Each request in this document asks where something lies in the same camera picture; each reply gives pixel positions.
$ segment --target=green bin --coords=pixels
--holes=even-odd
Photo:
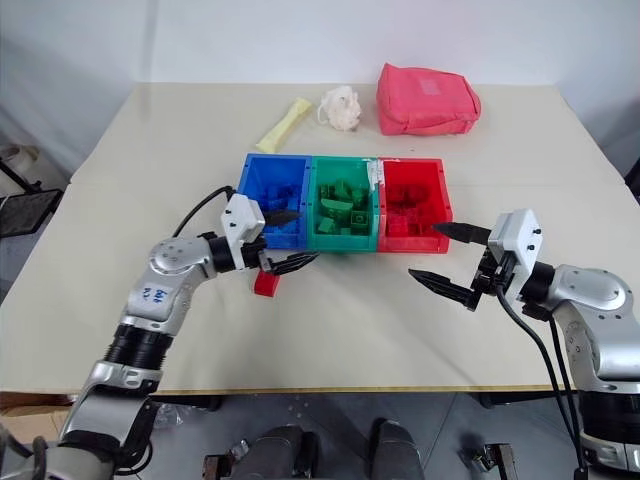
[[[313,157],[307,197],[309,250],[375,252],[378,243],[378,183],[367,164],[377,158]]]

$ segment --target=blue bin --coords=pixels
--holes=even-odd
[[[242,169],[238,193],[256,200],[263,212],[294,210],[300,218],[282,227],[265,227],[268,248],[307,248],[307,195],[311,157],[250,153]]]

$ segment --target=plastic bin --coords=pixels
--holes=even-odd
[[[295,210],[300,218],[282,227],[265,227],[269,248],[307,248],[307,192],[311,157],[247,155],[238,192],[256,200],[263,212]]]
[[[374,252],[377,246],[378,185],[367,173],[375,158],[313,157],[309,182],[308,249]]]
[[[379,252],[446,253],[432,225],[453,218],[440,159],[381,158]]]

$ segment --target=cardboard box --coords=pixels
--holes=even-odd
[[[0,415],[0,423],[20,443],[31,444],[38,435],[47,441],[55,441],[62,430],[70,407],[14,407]]]

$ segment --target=white cloth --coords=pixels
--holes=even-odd
[[[360,104],[358,93],[348,85],[329,90],[322,96],[318,107],[318,122],[327,122],[336,130],[355,130],[360,123]]]

